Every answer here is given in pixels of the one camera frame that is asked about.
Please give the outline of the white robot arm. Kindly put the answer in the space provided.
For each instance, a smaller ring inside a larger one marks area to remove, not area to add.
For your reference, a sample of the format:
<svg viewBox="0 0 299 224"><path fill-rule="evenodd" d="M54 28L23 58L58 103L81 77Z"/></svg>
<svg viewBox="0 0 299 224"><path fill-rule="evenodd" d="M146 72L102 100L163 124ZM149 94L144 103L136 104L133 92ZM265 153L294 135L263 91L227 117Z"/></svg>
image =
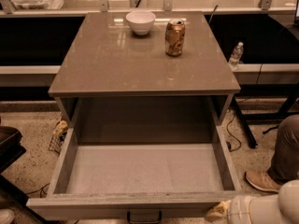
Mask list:
<svg viewBox="0 0 299 224"><path fill-rule="evenodd" d="M299 224L299 181L284 184L275 195L235 196L212 207L205 220L214 224Z"/></svg>

